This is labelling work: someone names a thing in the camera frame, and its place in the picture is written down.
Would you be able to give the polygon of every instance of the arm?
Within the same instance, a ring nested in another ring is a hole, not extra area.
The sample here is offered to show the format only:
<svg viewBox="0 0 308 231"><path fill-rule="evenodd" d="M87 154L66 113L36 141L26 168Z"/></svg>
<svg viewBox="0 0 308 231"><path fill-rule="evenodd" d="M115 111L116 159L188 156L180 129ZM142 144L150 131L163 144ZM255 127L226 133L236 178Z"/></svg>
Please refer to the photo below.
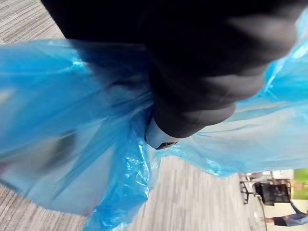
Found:
<svg viewBox="0 0 308 231"><path fill-rule="evenodd" d="M291 202L291 206L292 206L292 208L294 209L294 211L295 211L296 213L302 213L302 212L293 204L293 202Z"/></svg>
<svg viewBox="0 0 308 231"><path fill-rule="evenodd" d="M155 70L154 118L185 138L231 116L296 40L305 0L156 1L142 34Z"/></svg>

